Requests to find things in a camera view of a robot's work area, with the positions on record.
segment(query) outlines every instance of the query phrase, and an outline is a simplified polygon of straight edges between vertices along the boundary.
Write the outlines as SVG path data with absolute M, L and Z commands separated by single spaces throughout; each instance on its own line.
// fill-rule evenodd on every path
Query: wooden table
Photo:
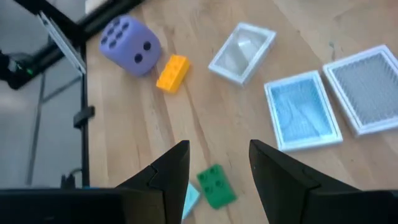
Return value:
M 320 69 L 374 45 L 387 44 L 398 55 L 397 11 L 396 0 L 146 0 L 131 15 L 163 47 L 147 77 L 134 78 L 104 58 L 99 36 L 87 45 L 88 104 L 96 107 L 89 123 L 91 184 L 118 185 L 189 139 L 193 184 L 198 186 L 198 172 L 219 163 L 238 200 L 213 210 L 202 198 L 186 223 L 266 222 L 248 158 L 250 139 L 276 146 L 263 83 Z M 277 31 L 275 45 L 244 88 L 207 69 L 241 21 Z M 155 86 L 172 53 L 192 62 L 175 95 Z M 289 155 L 359 189 L 398 189 L 398 132 L 354 139 L 336 100 L 329 99 L 343 144 Z

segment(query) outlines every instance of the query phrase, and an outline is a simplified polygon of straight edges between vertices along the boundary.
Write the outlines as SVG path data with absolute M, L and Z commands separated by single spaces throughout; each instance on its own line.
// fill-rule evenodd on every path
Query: white mesh tray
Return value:
M 318 71 L 266 83 L 264 89 L 279 150 L 343 141 Z
M 323 66 L 356 136 L 398 127 L 397 68 L 385 45 Z

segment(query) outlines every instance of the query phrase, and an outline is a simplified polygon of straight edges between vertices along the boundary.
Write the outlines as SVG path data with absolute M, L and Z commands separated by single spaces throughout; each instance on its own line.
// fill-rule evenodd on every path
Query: purple foam die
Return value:
M 134 76 L 142 76 L 156 64 L 162 51 L 159 39 L 131 16 L 113 19 L 103 31 L 99 50 Z

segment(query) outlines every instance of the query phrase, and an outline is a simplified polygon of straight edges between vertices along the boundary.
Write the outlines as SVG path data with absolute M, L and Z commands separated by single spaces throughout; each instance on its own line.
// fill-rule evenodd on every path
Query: plastic container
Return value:
M 380 45 L 323 66 L 355 136 L 398 127 L 398 61 Z
M 318 71 L 264 85 L 280 151 L 343 141 Z
M 220 76 L 245 85 L 274 43 L 276 32 L 239 23 L 208 68 Z

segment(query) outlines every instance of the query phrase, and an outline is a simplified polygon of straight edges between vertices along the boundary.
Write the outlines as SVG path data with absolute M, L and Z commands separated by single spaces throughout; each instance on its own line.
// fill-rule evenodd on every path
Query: green lego brick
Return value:
M 220 165 L 213 165 L 199 173 L 197 177 L 208 203 L 214 209 L 219 209 L 236 200 L 235 193 Z

